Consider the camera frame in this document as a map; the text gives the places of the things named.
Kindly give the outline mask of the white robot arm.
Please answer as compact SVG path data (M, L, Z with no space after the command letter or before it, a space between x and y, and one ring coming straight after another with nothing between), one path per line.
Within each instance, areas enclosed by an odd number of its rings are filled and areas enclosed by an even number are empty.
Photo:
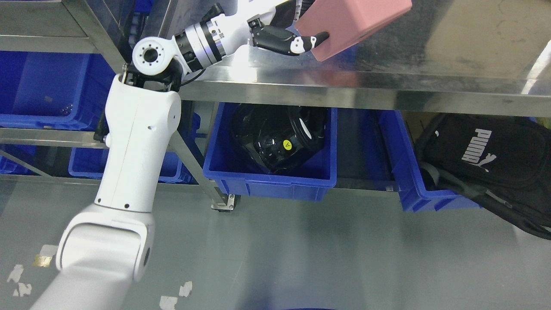
M72 218L56 253L59 274L34 310L118 310L145 273L152 214L169 140L181 117L182 78L226 55L212 19L177 37L138 41L111 84L105 106L109 149L94 202Z

